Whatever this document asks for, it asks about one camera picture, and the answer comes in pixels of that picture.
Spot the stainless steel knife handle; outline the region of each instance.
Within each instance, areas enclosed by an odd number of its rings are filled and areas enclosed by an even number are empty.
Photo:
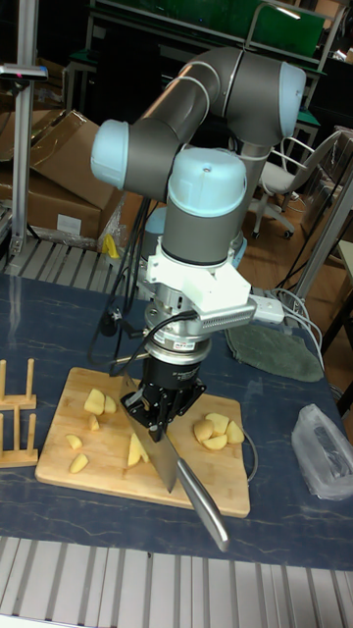
[[[183,489],[199,515],[202,523],[209,531],[221,551],[227,551],[229,535],[215,502],[206,491],[203,484],[191,471],[185,460],[179,458],[176,464],[176,476],[181,481]]]

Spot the metal grating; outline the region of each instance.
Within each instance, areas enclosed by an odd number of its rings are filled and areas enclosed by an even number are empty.
[[[29,237],[23,251],[3,262],[0,272],[5,275],[36,279],[58,286],[71,286],[109,293],[112,289],[117,268],[111,266],[106,256],[66,244]],[[120,291],[124,289],[122,281]],[[137,298],[149,300],[150,293],[139,287]]]
[[[353,573],[2,538],[0,613],[97,628],[350,628]]]

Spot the green cloth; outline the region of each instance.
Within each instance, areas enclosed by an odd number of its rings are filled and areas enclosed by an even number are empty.
[[[233,357],[257,369],[300,382],[317,382],[323,376],[319,360],[297,336],[287,336],[260,325],[226,330]]]

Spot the green panel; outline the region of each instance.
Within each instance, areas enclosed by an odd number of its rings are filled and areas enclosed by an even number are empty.
[[[158,16],[246,38],[254,11],[262,0],[117,0],[117,2]],[[315,15],[302,13],[300,20],[293,20],[272,7],[264,7],[260,11],[253,39],[274,48],[312,57],[323,25],[324,19]]]

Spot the potato chunk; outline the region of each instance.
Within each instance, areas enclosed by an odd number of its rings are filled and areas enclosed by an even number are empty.
[[[79,449],[80,447],[82,447],[82,440],[78,436],[76,436],[76,434],[66,434],[66,438],[69,441],[69,445],[73,449]]]
[[[142,453],[141,453],[140,441],[137,438],[136,434],[133,433],[130,438],[127,466],[133,467],[135,464],[137,464],[137,462],[139,462],[140,460],[141,455]]]
[[[227,416],[224,416],[223,414],[218,414],[218,412],[211,412],[211,414],[208,414],[205,418],[208,421],[212,421],[214,425],[214,431],[212,433],[213,437],[222,436],[226,433],[227,424],[229,422]]]
[[[230,421],[226,429],[227,441],[231,445],[238,445],[244,440],[244,433],[234,421]]]
[[[71,463],[70,473],[79,473],[88,464],[88,458],[84,453],[79,453]]]
[[[223,449],[226,444],[227,435],[222,434],[221,436],[215,436],[213,439],[204,441],[202,445],[204,445],[207,449],[211,449],[212,451],[219,451],[220,449]]]
[[[117,412],[117,405],[108,394],[106,395],[104,412],[106,412],[107,414],[114,414],[115,412]]]
[[[201,419],[194,424],[194,435],[199,443],[211,439],[214,431],[214,424],[209,419]]]
[[[143,462],[149,462],[149,455],[148,455],[146,449],[144,448],[142,442],[138,439],[138,437],[136,437],[136,438],[137,438],[138,443],[140,445],[140,451],[141,451],[141,456],[142,456]]]
[[[88,427],[91,432],[96,432],[99,430],[98,419],[95,414],[90,414],[88,417]]]
[[[103,414],[105,405],[105,397],[101,391],[92,389],[85,402],[84,409],[92,414]]]

